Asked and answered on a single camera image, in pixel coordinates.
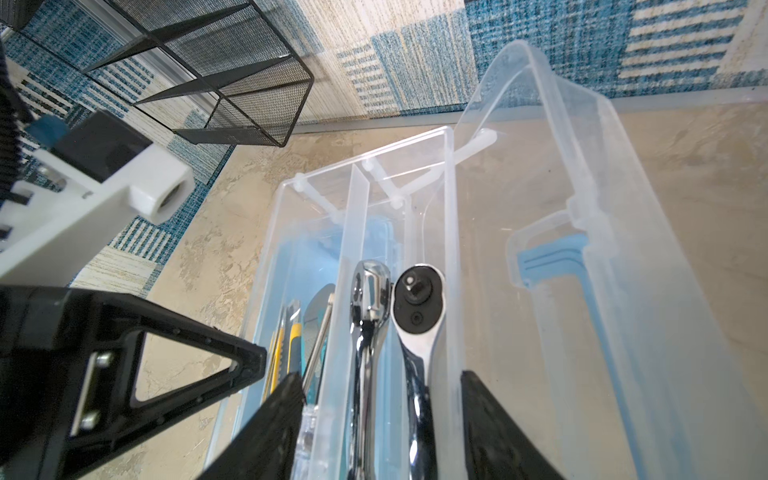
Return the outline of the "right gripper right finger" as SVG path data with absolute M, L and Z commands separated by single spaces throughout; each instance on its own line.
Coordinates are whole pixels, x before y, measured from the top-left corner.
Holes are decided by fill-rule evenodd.
M 470 479 L 563 479 L 476 373 L 462 372 L 461 397 Z

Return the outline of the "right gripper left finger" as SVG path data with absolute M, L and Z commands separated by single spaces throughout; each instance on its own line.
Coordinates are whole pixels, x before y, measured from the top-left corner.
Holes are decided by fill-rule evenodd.
M 291 477 L 305 395 L 302 377 L 287 375 L 202 479 L 288 479 Z

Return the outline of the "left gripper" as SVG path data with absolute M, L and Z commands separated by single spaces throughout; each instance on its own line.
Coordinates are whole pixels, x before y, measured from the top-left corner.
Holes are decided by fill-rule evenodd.
M 148 336 L 230 360 L 229 368 L 140 400 Z M 96 411 L 72 434 L 88 361 Z M 262 379 L 265 348 L 129 294 L 5 286 L 1 290 L 1 468 L 8 479 L 79 479 L 187 417 Z

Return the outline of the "small clear handled screwdriver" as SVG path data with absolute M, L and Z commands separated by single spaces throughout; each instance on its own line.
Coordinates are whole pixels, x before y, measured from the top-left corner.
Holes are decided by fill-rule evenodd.
M 317 332 L 308 349 L 306 365 L 303 369 L 302 388 L 306 402 L 302 410 L 302 420 L 297 437 L 292 479 L 309 478 L 310 457 L 315 443 L 314 438 L 318 422 L 317 403 L 324 371 L 325 352 L 335 294 L 330 290 L 326 294 L 317 295 L 317 297 L 320 301 L 314 310 Z

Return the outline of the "teal utility knife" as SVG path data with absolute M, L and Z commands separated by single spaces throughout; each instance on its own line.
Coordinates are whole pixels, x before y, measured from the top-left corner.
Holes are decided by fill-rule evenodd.
M 302 325 L 302 378 L 303 390 L 309 396 L 311 385 L 319 362 L 319 355 L 315 354 L 318 339 L 322 336 L 321 330 L 328 311 L 333 306 L 335 285 L 327 284 L 322 287 L 310 300 Z

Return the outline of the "light blue plastic toolbox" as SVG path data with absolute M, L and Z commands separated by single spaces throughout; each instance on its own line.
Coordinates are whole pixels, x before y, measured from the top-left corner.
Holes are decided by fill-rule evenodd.
M 767 424 L 611 102 L 516 40 L 459 122 L 277 189 L 243 336 L 335 285 L 308 479 L 347 479 L 352 277 L 444 277 L 430 371 L 440 479 L 467 479 L 461 374 L 476 373 L 565 479 L 763 479 Z M 205 470 L 266 401 L 218 422 Z M 377 370 L 375 477 L 411 479 L 391 307 Z

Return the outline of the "yellow handled ratchet wrench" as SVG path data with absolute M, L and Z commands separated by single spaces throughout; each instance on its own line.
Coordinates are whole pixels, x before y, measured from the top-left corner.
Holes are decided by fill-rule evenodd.
M 375 477 L 377 370 L 387 334 L 392 293 L 389 268 L 361 260 L 352 277 L 350 322 L 354 351 L 348 477 Z

